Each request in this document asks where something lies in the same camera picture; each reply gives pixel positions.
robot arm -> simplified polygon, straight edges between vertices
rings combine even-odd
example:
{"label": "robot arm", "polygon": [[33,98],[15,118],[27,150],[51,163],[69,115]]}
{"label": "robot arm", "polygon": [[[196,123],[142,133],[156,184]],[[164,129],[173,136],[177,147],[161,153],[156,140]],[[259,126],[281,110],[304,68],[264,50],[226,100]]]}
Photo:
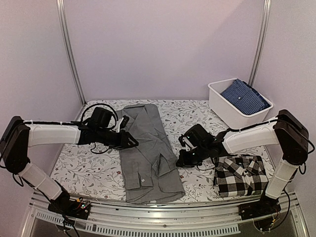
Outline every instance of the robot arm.
{"label": "robot arm", "polygon": [[49,210],[87,219],[87,205],[80,211],[72,212],[70,206],[76,201],[71,201],[70,195],[59,183],[32,164],[27,152],[32,146],[56,143],[84,145],[99,142],[116,150],[138,146],[130,133],[121,130],[129,118],[123,117],[116,122],[116,126],[108,128],[111,117],[114,114],[101,107],[95,108],[92,116],[84,122],[33,122],[15,116],[0,140],[1,159],[9,172],[19,175],[50,199]]}
{"label": "robot arm", "polygon": [[279,144],[283,157],[260,201],[239,206],[243,219],[272,214],[280,210],[277,199],[293,179],[298,167],[307,160],[308,136],[307,129],[287,110],[280,111],[278,116],[266,122],[240,130],[228,129],[216,137],[197,124],[179,138],[182,146],[188,149],[180,151],[177,166],[194,167],[201,165],[206,158],[224,157],[248,148]]}

floral tablecloth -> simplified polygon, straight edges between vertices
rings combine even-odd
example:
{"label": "floral tablecloth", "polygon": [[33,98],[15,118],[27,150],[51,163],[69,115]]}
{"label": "floral tablecloth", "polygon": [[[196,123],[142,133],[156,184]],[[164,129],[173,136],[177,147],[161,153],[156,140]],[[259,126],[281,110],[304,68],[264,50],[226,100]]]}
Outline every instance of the floral tablecloth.
{"label": "floral tablecloth", "polygon": [[[95,103],[107,103],[115,110],[127,105],[153,103],[159,108],[164,129],[176,156],[182,149],[178,138],[193,125],[200,123],[207,131],[216,135],[227,129],[227,125],[209,108],[208,101],[198,100],[115,100],[90,101],[87,106]],[[125,200],[125,188],[121,174],[119,152],[109,150],[105,154],[95,155],[90,152],[93,145],[64,145],[55,164],[51,177],[63,185],[72,194],[92,198]],[[102,144],[97,150],[105,150]],[[257,147],[240,152],[241,154],[260,155],[263,158],[267,177],[274,173],[268,153],[264,147]],[[203,162],[200,169],[179,169],[186,195],[177,202],[223,201],[240,197],[221,198],[214,186],[214,170],[210,159]]]}

folded shirt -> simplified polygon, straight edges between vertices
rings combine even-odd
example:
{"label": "folded shirt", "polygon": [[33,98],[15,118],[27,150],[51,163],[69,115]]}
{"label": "folded shirt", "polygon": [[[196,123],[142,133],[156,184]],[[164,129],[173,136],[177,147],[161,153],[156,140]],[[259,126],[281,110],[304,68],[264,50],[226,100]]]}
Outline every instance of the folded shirt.
{"label": "folded shirt", "polygon": [[268,183],[260,156],[217,158],[215,166],[214,186],[222,198],[260,195]]}
{"label": "folded shirt", "polygon": [[234,80],[221,95],[244,115],[252,115],[270,107],[254,88],[239,79]]}

white plastic bin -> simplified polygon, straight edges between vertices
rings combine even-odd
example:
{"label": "white plastic bin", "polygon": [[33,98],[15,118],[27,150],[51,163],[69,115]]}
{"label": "white plastic bin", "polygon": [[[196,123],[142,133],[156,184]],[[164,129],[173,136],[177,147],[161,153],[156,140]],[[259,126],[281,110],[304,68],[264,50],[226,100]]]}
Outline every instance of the white plastic bin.
{"label": "white plastic bin", "polygon": [[229,87],[236,78],[212,82],[208,84],[209,88],[209,106],[210,108],[230,127],[239,129],[262,122],[268,111],[273,108],[273,104],[266,97],[261,95],[270,107],[252,115],[245,115],[234,105],[226,100],[221,93]]}

plaid shirt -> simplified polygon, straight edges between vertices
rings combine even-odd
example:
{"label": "plaid shirt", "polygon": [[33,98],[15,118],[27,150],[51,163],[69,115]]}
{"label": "plaid shirt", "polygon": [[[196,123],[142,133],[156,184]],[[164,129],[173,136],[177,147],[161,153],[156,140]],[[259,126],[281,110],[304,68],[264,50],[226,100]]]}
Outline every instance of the plaid shirt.
{"label": "plaid shirt", "polygon": [[220,197],[260,195],[268,183],[260,156],[217,158],[214,185]]}

